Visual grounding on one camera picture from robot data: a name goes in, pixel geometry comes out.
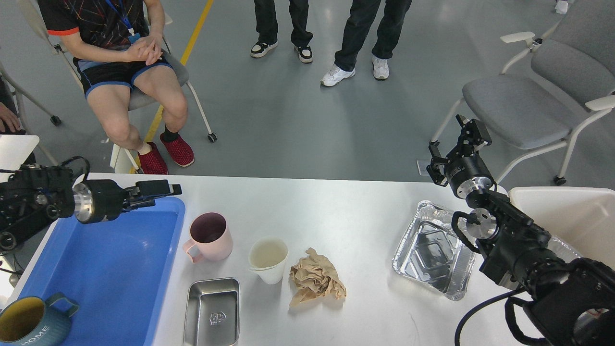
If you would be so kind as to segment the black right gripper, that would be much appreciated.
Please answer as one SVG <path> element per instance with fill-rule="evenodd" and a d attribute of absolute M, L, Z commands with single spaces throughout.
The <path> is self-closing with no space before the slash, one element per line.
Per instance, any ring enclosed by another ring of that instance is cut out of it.
<path fill-rule="evenodd" d="M 446 157 L 441 157 L 437 144 L 430 144 L 432 155 L 427 167 L 433 183 L 450 185 L 453 194 L 466 199 L 470 193 L 489 190 L 495 180 L 479 156 L 479 151 L 492 144 L 492 138 L 485 124 L 480 120 L 467 120 L 457 114 L 455 120 L 463 128 L 463 144 L 457 145 Z"/>

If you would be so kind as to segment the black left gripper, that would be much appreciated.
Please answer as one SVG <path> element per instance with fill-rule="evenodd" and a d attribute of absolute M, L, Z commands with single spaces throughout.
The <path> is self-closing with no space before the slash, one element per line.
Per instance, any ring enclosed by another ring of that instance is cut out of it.
<path fill-rule="evenodd" d="M 180 184 L 142 180 L 121 188 L 110 179 L 84 180 L 73 186 L 74 215 L 83 224 L 112 221 L 124 212 L 155 206 L 154 199 L 181 195 Z"/>

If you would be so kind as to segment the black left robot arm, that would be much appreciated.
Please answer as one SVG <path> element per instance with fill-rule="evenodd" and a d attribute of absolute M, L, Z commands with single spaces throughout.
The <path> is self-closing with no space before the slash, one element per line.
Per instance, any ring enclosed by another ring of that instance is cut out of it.
<path fill-rule="evenodd" d="M 59 166 L 22 165 L 0 186 L 1 251 L 14 250 L 56 219 L 83 224 L 112 221 L 125 212 L 154 206 L 155 199 L 182 194 L 179 184 L 142 180 L 122 188 L 114 180 L 88 178 L 90 164 L 74 171 L 72 157 Z"/>

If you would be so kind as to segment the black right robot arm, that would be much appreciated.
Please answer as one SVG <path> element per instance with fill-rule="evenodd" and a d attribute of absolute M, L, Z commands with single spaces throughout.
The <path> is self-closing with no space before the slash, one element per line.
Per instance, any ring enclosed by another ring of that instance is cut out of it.
<path fill-rule="evenodd" d="M 505 300 L 505 320 L 513 337 L 528 346 L 612 346 L 615 274 L 604 263 L 577 258 L 567 263 L 549 250 L 551 235 L 517 209 L 479 156 L 491 144 L 479 120 L 457 115 L 457 145 L 441 157 L 439 142 L 429 144 L 428 173 L 440 186 L 473 209 L 453 214 L 452 229 L 463 244 L 483 256 L 483 272 L 510 291 L 479 304 L 455 331 L 460 344 L 464 324 L 479 309 Z"/>

